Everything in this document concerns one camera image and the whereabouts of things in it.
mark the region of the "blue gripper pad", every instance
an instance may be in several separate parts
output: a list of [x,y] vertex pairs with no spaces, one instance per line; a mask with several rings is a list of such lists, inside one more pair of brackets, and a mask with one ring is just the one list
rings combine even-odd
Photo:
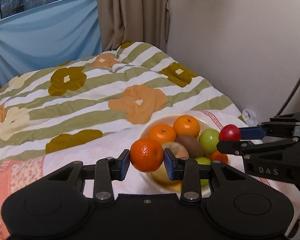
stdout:
[[122,155],[123,155],[123,158],[122,158],[122,163],[121,163],[120,177],[122,180],[124,180],[127,175],[129,166],[130,166],[130,151],[124,150],[123,153],[119,156],[119,158],[122,157]]
[[164,163],[164,166],[166,167],[166,171],[167,171],[167,174],[168,174],[168,178],[170,180],[174,180],[174,172],[173,172],[173,163],[172,163],[172,159],[171,159],[171,155],[170,153],[171,151],[169,149],[165,149],[163,151],[164,153],[164,160],[163,160],[163,163]]
[[267,135],[261,127],[243,127],[239,128],[241,132],[241,140],[261,140]]

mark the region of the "red apple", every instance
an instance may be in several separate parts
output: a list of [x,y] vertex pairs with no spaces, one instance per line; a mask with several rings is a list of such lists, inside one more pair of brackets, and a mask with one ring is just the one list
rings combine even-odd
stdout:
[[219,141],[236,141],[241,139],[241,132],[234,124],[228,124],[219,133]]

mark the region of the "green apple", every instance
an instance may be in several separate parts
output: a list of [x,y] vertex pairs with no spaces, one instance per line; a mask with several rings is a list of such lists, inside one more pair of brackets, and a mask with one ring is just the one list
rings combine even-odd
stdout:
[[213,152],[217,150],[217,144],[219,142],[219,132],[214,129],[207,129],[202,132],[199,137],[199,142],[201,143],[204,153],[209,157]]
[[[195,158],[195,160],[199,163],[199,164],[205,164],[205,165],[210,165],[210,160],[206,157],[197,157]],[[200,179],[200,184],[201,187],[205,187],[208,185],[208,179]]]

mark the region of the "blue cloth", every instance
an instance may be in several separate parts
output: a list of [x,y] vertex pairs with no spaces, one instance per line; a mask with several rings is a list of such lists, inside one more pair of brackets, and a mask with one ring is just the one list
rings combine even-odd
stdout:
[[97,0],[60,0],[0,20],[0,86],[102,52]]

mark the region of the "orange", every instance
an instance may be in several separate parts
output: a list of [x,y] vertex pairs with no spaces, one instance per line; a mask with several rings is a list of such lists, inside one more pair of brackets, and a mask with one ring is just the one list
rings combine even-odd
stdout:
[[177,135],[189,135],[197,137],[200,132],[200,124],[197,119],[190,115],[179,116],[173,124]]
[[177,134],[171,126],[161,123],[151,128],[148,133],[148,137],[152,140],[158,141],[160,144],[163,144],[167,142],[174,142]]
[[209,159],[211,161],[221,161],[223,163],[228,163],[229,159],[228,156],[226,154],[220,153],[218,151],[213,152]]
[[130,148],[130,161],[138,171],[156,171],[163,162],[161,144],[149,138],[141,138],[135,141]]

